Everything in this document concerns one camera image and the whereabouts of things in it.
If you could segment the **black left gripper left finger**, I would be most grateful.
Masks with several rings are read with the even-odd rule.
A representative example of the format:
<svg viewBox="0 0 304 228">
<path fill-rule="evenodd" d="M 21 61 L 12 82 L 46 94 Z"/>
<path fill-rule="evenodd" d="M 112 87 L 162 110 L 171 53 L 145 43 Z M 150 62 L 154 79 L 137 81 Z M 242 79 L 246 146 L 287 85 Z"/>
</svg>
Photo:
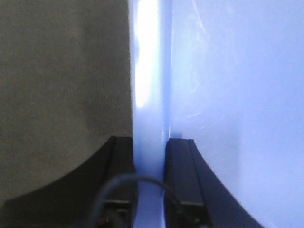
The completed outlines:
<svg viewBox="0 0 304 228">
<path fill-rule="evenodd" d="M 6 201 L 0 210 L 0 226 L 73 228 L 85 218 L 100 187 L 116 176 L 135 172 L 132 139 L 112 136 L 64 177 Z"/>
</svg>

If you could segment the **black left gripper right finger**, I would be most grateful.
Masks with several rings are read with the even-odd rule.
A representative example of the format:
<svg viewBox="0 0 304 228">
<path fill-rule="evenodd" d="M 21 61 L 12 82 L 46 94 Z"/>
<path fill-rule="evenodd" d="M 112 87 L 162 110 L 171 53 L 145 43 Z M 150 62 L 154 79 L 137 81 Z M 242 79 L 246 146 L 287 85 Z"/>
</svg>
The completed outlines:
<svg viewBox="0 0 304 228">
<path fill-rule="evenodd" d="M 193 140 L 170 138 L 165 152 L 165 184 L 182 209 L 164 198 L 168 228 L 260 228 L 220 182 Z"/>
</svg>

